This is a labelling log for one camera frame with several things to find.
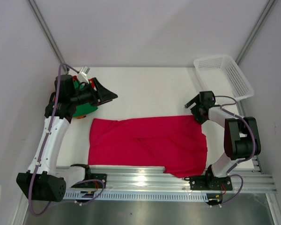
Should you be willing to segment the crimson t shirt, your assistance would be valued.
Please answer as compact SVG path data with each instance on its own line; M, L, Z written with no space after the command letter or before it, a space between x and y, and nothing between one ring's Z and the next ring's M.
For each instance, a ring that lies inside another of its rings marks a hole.
M89 165L161 166L177 178L201 175L207 138L192 115L93 119Z

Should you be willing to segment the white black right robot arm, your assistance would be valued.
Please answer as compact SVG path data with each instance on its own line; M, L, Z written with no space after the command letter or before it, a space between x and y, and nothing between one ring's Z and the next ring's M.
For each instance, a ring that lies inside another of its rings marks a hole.
M209 165L205 174L185 177L192 190L212 190L221 184L227 184L231 172L240 164L251 160L261 152L261 143L257 121L254 117L242 117L226 109L236 105L237 101L230 96L229 103L217 104L212 91L201 91L185 104L195 120L202 125L212 121L224 129L224 153L213 164Z

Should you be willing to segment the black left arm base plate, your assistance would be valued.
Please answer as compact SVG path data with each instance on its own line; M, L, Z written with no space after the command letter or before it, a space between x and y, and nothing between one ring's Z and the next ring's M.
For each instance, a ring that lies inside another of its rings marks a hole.
M105 188L107 182L107 174L105 173L90 173L87 174L82 181L76 183L72 188Z

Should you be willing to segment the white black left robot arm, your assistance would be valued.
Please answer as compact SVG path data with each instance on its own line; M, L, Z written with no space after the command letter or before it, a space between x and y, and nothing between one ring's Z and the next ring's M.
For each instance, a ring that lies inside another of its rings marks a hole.
M72 164L63 175L57 176L61 144L78 106L100 106L118 96L96 78L78 86L74 81L72 75L56 77L36 154L27 172L17 175L16 183L30 201L60 202L67 189L75 185L86 188L92 183L91 170L86 164Z

